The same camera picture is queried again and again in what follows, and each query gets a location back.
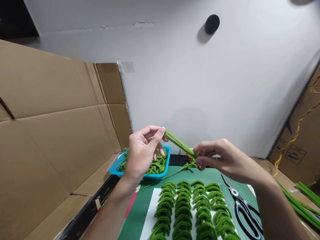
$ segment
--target black round object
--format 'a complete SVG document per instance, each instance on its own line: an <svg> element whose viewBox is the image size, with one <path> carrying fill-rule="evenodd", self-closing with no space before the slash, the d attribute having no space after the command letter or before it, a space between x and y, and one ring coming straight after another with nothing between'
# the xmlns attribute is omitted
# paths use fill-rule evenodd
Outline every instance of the black round object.
<svg viewBox="0 0 320 240"><path fill-rule="evenodd" d="M220 19L217 15L213 14L208 17L204 29L208 34L214 34L220 25Z"/></svg>

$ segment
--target blue basket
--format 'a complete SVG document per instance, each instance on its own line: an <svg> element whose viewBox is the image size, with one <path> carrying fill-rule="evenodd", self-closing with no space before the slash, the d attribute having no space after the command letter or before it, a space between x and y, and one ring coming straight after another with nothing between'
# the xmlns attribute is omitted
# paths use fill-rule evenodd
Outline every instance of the blue basket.
<svg viewBox="0 0 320 240"><path fill-rule="evenodd" d="M147 174L144 175L144 179L154 179L154 180L159 180L161 178L163 178L163 176L167 173L168 171L168 166L169 166L169 160L170 160L170 154L171 154L171 147L169 146L163 146L163 148L166 150L167 154L168 154L168 158L167 158L167 162L166 162L166 168L164 170L163 173L160 174L149 174L149 176L147 176ZM119 159L112 165L112 167L109 170L110 174L113 175L117 175L118 177L122 177L123 172L121 172L121 166L120 163L124 162L124 154L122 154Z"/></svg>

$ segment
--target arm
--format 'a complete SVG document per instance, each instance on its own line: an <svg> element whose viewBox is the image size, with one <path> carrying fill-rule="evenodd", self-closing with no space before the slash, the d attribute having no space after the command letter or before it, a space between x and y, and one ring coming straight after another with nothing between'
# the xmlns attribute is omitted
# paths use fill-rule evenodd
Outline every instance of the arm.
<svg viewBox="0 0 320 240"><path fill-rule="evenodd" d="M309 239L277 181L226 139L202 142L193 149L204 170L212 166L231 179L254 188L265 239ZM220 161L212 158L219 154Z"/></svg>
<svg viewBox="0 0 320 240"><path fill-rule="evenodd" d="M83 240L118 239L131 196L149 169L152 158L157 159L157 148L164 156L160 143L161 139L168 142L163 137L164 132L164 127L148 126L130 135L129 155L124 174L101 208L101 212L85 232Z"/></svg>

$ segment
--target cardboard box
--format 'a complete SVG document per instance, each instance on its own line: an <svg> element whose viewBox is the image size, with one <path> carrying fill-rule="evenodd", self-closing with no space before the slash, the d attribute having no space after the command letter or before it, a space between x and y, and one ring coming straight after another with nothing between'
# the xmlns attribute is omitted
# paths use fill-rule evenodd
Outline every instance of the cardboard box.
<svg viewBox="0 0 320 240"><path fill-rule="evenodd" d="M309 85L299 99L290 119L283 129L280 138L269 158L273 164L279 158L279 149L294 138L298 120L312 107L320 102L320 94L312 93L311 86L320 75L320 65L316 69ZM292 181L312 185L320 178L320 106L308 114L300 124L296 141L284 150L279 169Z"/></svg>
<svg viewBox="0 0 320 240"><path fill-rule="evenodd" d="M128 146L132 131L117 64L0 47L0 235L20 240L55 209L68 209L70 221L91 194L77 189Z"/></svg>
<svg viewBox="0 0 320 240"><path fill-rule="evenodd" d="M263 159L259 158L252 158L256 161L261 167L263 167L267 172L269 172L271 175L275 173L275 167L274 165ZM289 193L300 202L308 205L309 207L313 208L316 211L320 211L320 208L314 204L308 197L306 197L297 187L297 185L292 182L286 175L284 175L281 171L278 172L277 176L275 177L276 180L286 189L289 191ZM319 240L320 235L319 231L309 222L305 221L304 218L302 218L299 214L297 216L300 218L301 224L305 228L309 239L310 240Z"/></svg>

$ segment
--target wire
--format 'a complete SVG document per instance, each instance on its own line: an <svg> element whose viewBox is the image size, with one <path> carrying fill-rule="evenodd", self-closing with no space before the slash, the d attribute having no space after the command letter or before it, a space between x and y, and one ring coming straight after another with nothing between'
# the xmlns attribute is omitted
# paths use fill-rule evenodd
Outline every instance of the wire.
<svg viewBox="0 0 320 240"><path fill-rule="evenodd" d="M311 86L310 91L311 91L312 93L320 93L320 92L314 90L314 87L317 85L317 82L318 82L319 79L320 79L320 75L316 78L316 80L314 81L314 83L313 83L312 86ZM289 142L288 142L283 148L281 148L280 151L279 151L280 156L279 156L278 160L274 163L274 166L275 166L275 168L276 168L276 173L273 175L273 177L275 177L276 175L278 175L278 168L279 168L280 161L281 161L281 159L282 159L282 153L283 153L283 151L284 151L287 147L289 147L295 140L297 140L297 138L298 138L298 136L299 136L300 124L301 124L302 120L303 120L310 112L312 112L313 109L315 109L315 108L318 107L319 105L320 105L320 102L319 102L317 105L313 106L311 109L309 109L309 110L298 120L297 130L296 130L296 133L295 133L295 135L294 135L294 138L293 138L291 141L289 141Z"/></svg>
<svg viewBox="0 0 320 240"><path fill-rule="evenodd" d="M314 81L314 83L312 84L312 87L311 87L311 89L310 89L310 91L311 91L312 93L320 93L320 92L314 90L314 87L317 85L317 82L318 82L319 79L320 79L320 75L317 77L317 79L316 79L316 80Z"/></svg>

